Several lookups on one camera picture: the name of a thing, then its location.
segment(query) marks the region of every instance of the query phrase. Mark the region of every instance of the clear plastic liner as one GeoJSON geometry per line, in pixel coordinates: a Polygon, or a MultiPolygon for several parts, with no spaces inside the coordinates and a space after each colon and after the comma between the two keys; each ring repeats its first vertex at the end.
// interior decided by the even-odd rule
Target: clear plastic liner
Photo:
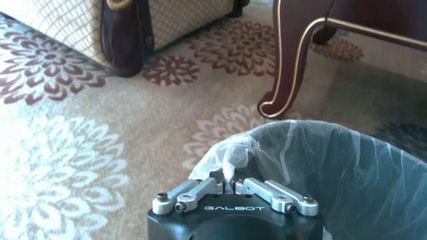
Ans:
{"type": "Polygon", "coordinates": [[[337,124],[277,121],[214,144],[188,178],[222,168],[229,180],[249,160],[313,196],[333,240],[427,240],[427,164],[388,143],[337,124]]]}

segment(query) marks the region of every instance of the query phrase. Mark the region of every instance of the silver metal bracket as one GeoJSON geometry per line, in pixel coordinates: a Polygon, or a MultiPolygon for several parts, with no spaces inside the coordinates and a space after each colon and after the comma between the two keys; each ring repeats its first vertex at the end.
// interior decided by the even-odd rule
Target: silver metal bracket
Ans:
{"type": "Polygon", "coordinates": [[[157,197],[152,200],[152,212],[156,215],[168,214],[176,204],[177,197],[181,193],[190,190],[200,181],[188,179],[168,193],[160,192],[157,197]]]}
{"type": "Polygon", "coordinates": [[[276,181],[268,180],[264,183],[249,177],[234,183],[236,194],[254,194],[270,208],[284,214],[293,213],[313,217],[318,213],[318,203],[308,195],[302,196],[276,181]]]}
{"type": "Polygon", "coordinates": [[[178,213],[189,212],[197,208],[200,199],[206,194],[222,194],[224,183],[208,177],[202,182],[198,183],[189,191],[182,192],[176,198],[174,210],[178,213]]]}

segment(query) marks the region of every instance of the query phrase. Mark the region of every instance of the patterned upholstery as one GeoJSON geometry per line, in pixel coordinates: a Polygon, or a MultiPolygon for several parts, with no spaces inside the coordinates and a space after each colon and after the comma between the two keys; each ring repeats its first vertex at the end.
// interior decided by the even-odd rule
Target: patterned upholstery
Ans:
{"type": "Polygon", "coordinates": [[[13,4],[0,4],[0,11],[106,64],[100,44],[100,0],[13,0],[13,4]]]}
{"type": "MultiPolygon", "coordinates": [[[[149,0],[154,49],[232,11],[233,0],[149,0]]],[[[0,12],[106,65],[101,51],[101,0],[13,0],[0,12]]]]}
{"type": "Polygon", "coordinates": [[[162,48],[232,9],[233,0],[149,0],[153,48],[162,48]]]}

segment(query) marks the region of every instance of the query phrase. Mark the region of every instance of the patterned carpet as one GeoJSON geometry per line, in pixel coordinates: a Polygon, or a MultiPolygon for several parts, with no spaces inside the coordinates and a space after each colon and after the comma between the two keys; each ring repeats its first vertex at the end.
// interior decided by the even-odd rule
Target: patterned carpet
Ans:
{"type": "MultiPolygon", "coordinates": [[[[427,54],[340,31],[310,46],[285,118],[338,123],[427,159],[427,54]]],[[[0,238],[144,239],[157,192],[266,122],[270,7],[158,52],[132,78],[0,17],[0,238]]]]}

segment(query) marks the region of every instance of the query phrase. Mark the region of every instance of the wooden chair leg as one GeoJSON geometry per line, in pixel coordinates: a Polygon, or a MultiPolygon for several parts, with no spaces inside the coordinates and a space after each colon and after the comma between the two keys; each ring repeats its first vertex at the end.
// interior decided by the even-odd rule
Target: wooden chair leg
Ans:
{"type": "Polygon", "coordinates": [[[312,33],[324,24],[330,3],[332,0],[274,0],[274,80],[272,90],[257,103],[258,113],[265,118],[280,118],[292,106],[304,75],[312,33]]]}
{"type": "Polygon", "coordinates": [[[324,45],[328,43],[330,38],[334,36],[336,28],[324,26],[318,31],[312,35],[312,42],[317,45],[324,45]]]}

